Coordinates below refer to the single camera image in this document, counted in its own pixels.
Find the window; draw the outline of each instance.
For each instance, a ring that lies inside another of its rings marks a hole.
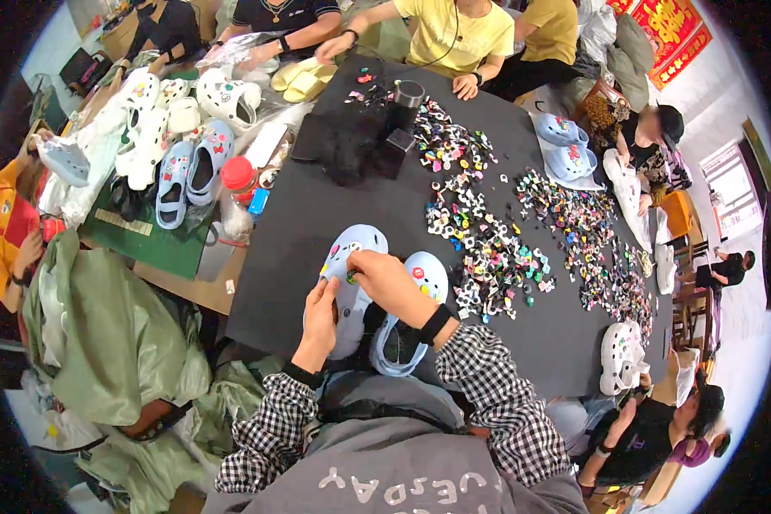
[[[734,239],[762,223],[760,202],[738,141],[723,146],[699,165],[709,188],[723,200],[714,205],[720,238]]]

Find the plastic jar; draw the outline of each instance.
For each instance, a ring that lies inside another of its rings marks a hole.
[[[220,171],[223,185],[237,204],[248,207],[257,190],[257,172],[248,159],[239,155],[229,159]]]

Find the pile of shoe charms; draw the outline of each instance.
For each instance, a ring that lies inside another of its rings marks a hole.
[[[532,306],[531,284],[534,280],[543,292],[551,292],[555,277],[548,277],[548,257],[525,247],[517,237],[520,229],[486,212],[483,193],[474,194],[473,177],[467,173],[450,175],[445,183],[432,183],[436,201],[426,204],[428,231],[449,239],[457,251],[464,250],[463,265],[450,274],[460,319],[471,314],[488,323],[491,316],[506,314],[515,319],[512,308],[516,292],[522,288],[525,302]],[[446,203],[443,193],[450,191],[456,200]]]
[[[421,152],[420,164],[434,173],[442,170],[467,171],[476,179],[483,178],[489,161],[497,163],[492,145],[481,131],[469,131],[451,121],[440,105],[426,97],[414,121],[414,139]]]
[[[637,271],[637,252],[626,249],[626,259],[619,256],[620,240],[611,228],[616,217],[613,198],[604,192],[562,188],[531,168],[518,174],[515,181],[517,198],[524,207],[520,212],[523,219],[533,208],[538,221],[552,233],[559,231],[565,236],[565,242],[560,241],[557,247],[565,252],[564,266],[571,282],[582,280],[583,308],[590,311],[598,305],[617,322],[638,322],[647,344],[653,325],[649,307],[652,295]],[[608,245],[612,246],[611,269],[605,263]]]

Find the orange stool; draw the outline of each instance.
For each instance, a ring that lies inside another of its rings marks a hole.
[[[681,191],[673,191],[665,195],[659,202],[659,207],[668,214],[668,230],[672,238],[685,235],[691,229],[691,215],[688,210],[688,202]]]

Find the yellow slipper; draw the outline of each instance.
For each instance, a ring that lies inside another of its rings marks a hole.
[[[279,70],[271,79],[271,87],[276,91],[282,91],[287,89],[294,79],[302,72],[313,70],[320,66],[316,57],[311,57],[305,61],[299,63],[291,63],[283,69]]]
[[[283,93],[283,99],[293,104],[313,100],[326,88],[336,72],[337,67],[331,65],[300,73]]]

